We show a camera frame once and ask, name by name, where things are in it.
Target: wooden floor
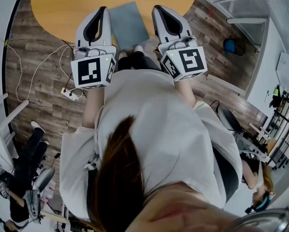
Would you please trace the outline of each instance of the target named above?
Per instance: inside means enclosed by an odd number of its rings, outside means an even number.
[[[226,53],[222,47],[223,40],[226,38],[244,38],[241,32],[236,27],[228,25],[226,18],[204,0],[195,0],[185,18],[189,21],[198,44],[204,47],[208,72],[240,88],[246,88],[257,59],[253,47],[247,42],[247,53],[244,57]],[[17,93],[19,99],[24,100],[28,95],[37,65],[64,42],[39,26],[31,10],[30,0],[21,0],[13,21],[9,44],[22,59],[23,75]],[[156,36],[151,37],[145,45],[145,54],[154,60],[156,56],[153,50],[157,45]],[[54,155],[60,152],[62,134],[73,132],[81,125],[81,116],[86,102],[84,96],[78,101],[71,101],[61,95],[60,91],[68,80],[59,68],[61,53],[62,50],[59,50],[39,67],[31,87],[29,105],[12,121],[19,146],[26,143],[30,137],[32,120],[37,121],[46,130],[45,139],[50,142],[50,145],[46,153],[47,159],[43,164],[48,167],[52,164]],[[62,58],[62,67],[67,74],[71,73],[70,61],[71,51],[68,49]],[[19,78],[19,60],[14,52],[8,49],[6,90],[9,93],[7,98],[9,111],[20,104],[15,95]],[[244,128],[250,129],[249,122],[257,127],[263,124],[266,116],[236,93],[208,80],[206,75],[198,76],[191,82],[194,94],[199,100],[204,100],[208,104],[219,100],[222,105],[233,111]],[[61,210],[58,192],[59,159],[53,166],[56,169],[57,185],[50,205],[54,210]]]

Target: brown hair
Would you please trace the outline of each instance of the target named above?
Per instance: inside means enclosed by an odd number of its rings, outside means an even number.
[[[269,167],[267,166],[266,163],[262,162],[261,168],[262,168],[262,176],[264,178],[264,184],[268,188],[268,191],[275,192],[275,186],[274,186],[274,183],[272,182],[272,177],[271,177]]]
[[[133,122],[132,116],[123,119],[108,138],[89,204],[95,221],[85,223],[96,232],[125,231],[143,208],[142,169],[130,137]]]

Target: power strip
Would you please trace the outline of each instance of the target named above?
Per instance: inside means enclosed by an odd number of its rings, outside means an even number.
[[[66,96],[67,98],[71,99],[72,101],[78,100],[79,97],[76,96],[72,91],[69,91],[67,88],[62,88],[61,94]]]

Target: orange tabletop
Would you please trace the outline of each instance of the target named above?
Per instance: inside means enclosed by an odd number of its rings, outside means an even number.
[[[38,23],[52,35],[74,42],[78,26],[84,18],[101,6],[108,9],[135,1],[149,35],[154,34],[152,9],[164,5],[181,15],[191,7],[194,0],[31,0]]]

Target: white shoe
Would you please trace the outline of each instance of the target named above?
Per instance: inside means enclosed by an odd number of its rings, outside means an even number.
[[[46,134],[45,130],[44,130],[37,122],[32,121],[32,122],[30,123],[30,125],[31,125],[34,129],[35,129],[35,128],[40,128],[40,129],[42,129],[43,132]]]
[[[135,46],[134,52],[144,52],[144,48],[138,44]]]
[[[119,60],[120,60],[121,58],[127,58],[127,57],[128,57],[128,55],[127,55],[126,52],[121,52],[120,55],[119,55]]]

